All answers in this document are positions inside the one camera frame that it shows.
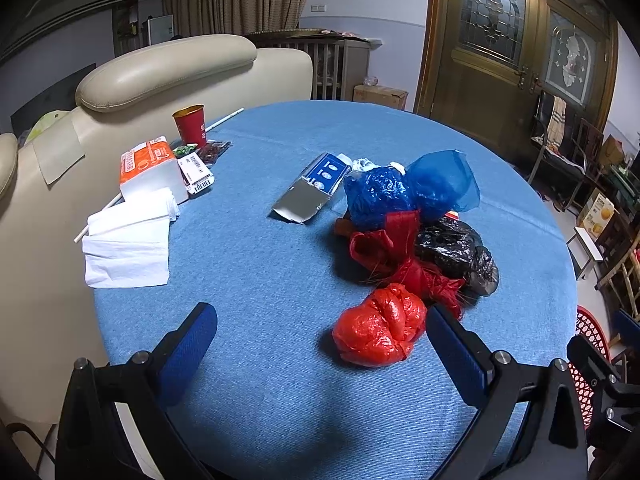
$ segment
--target barcode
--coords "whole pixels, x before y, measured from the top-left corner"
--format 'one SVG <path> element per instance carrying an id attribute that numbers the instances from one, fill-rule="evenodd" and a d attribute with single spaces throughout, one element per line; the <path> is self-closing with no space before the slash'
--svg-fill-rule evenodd
<path id="1" fill-rule="evenodd" d="M 133 150 L 128 151 L 124 157 L 124 172 L 129 173 L 129 171 L 133 171 L 135 168 L 134 160 L 133 160 Z"/>
<path id="2" fill-rule="evenodd" d="M 207 186 L 211 185 L 211 180 L 207 179 L 207 180 L 203 180 L 202 182 L 197 183 L 195 186 L 193 186 L 194 192 L 199 192 L 202 191 L 203 189 L 205 189 Z"/>

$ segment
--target screw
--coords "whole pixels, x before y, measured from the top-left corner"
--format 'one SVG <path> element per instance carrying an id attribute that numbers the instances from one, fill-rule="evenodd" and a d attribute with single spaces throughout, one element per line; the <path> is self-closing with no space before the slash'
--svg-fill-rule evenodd
<path id="1" fill-rule="evenodd" d="M 498 350 L 494 357 L 496 361 L 503 365 L 508 365 L 511 362 L 511 354 L 505 350 Z"/>
<path id="2" fill-rule="evenodd" d="M 137 365 L 143 365 L 149 361 L 149 352 L 146 350 L 140 350 L 131 356 L 131 361 Z"/>
<path id="3" fill-rule="evenodd" d="M 569 367 L 569 365 L 566 363 L 566 361 L 564 359 L 560 359 L 560 358 L 554 359 L 554 366 L 558 370 L 560 370 L 561 372 L 564 372 Z"/>
<path id="4" fill-rule="evenodd" d="M 76 370 L 82 370 L 88 364 L 89 364 L 89 361 L 86 359 L 86 357 L 79 357 L 78 359 L 76 359 L 76 362 L 74 363 L 74 368 Z"/>

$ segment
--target red plastic stool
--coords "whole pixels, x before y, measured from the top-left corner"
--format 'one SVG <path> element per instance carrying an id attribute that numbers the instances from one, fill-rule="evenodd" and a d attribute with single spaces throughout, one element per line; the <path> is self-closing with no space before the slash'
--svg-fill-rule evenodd
<path id="1" fill-rule="evenodd" d="M 591 315 L 591 312 L 580 305 L 578 305 L 578 315 L 575 320 L 575 334 L 583 334 L 590 341 L 593 347 L 604 355 L 607 361 L 611 361 L 609 347 L 607 346 L 607 340 L 604 337 L 602 327 Z M 584 428 L 586 429 L 591 423 L 591 412 L 593 410 L 593 407 L 591 406 L 591 396 L 593 395 L 593 390 L 582 378 L 580 372 L 576 370 L 571 363 L 569 363 L 569 370 L 574 378 L 575 392 L 578 394 L 580 410 L 582 411 L 582 421 L 584 422 Z"/>

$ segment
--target blue tablecloth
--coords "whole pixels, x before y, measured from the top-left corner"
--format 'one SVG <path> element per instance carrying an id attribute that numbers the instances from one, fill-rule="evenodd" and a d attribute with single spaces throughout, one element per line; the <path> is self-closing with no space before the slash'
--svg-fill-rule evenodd
<path id="1" fill-rule="evenodd" d="M 336 358 L 332 325 L 372 290 L 332 235 L 339 208 L 306 225 L 270 217 L 324 151 L 378 164 L 465 152 L 482 198 L 461 216 L 492 252 L 500 286 L 463 324 L 522 363 L 565 356 L 577 300 L 564 240 L 536 193 L 475 141 L 413 114 L 323 101 L 246 110 L 213 137 L 233 147 L 213 167 L 210 191 L 183 204 L 171 226 L 168 285 L 95 291 L 113 364 L 153 349 L 199 301 L 215 306 L 218 334 L 170 411 L 200 459 L 238 479 L 428 478 L 474 414 L 425 336 L 385 368 Z"/>

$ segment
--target cream leather sofa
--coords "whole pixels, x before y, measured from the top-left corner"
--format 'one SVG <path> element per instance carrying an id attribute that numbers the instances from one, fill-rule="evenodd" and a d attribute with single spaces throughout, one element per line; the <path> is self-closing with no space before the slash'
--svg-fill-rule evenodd
<path id="1" fill-rule="evenodd" d="M 256 50 L 239 36 L 186 38 L 84 78 L 78 107 L 42 133 L 65 146 L 74 132 L 85 153 L 52 185 L 33 142 L 17 151 L 12 134 L 0 136 L 0 402 L 20 418 L 56 422 L 74 360 L 106 362 L 73 239 L 118 193 L 120 155 L 153 137 L 177 138 L 180 108 L 204 104 L 211 122 L 240 107 L 307 100 L 311 84 L 304 52 Z"/>

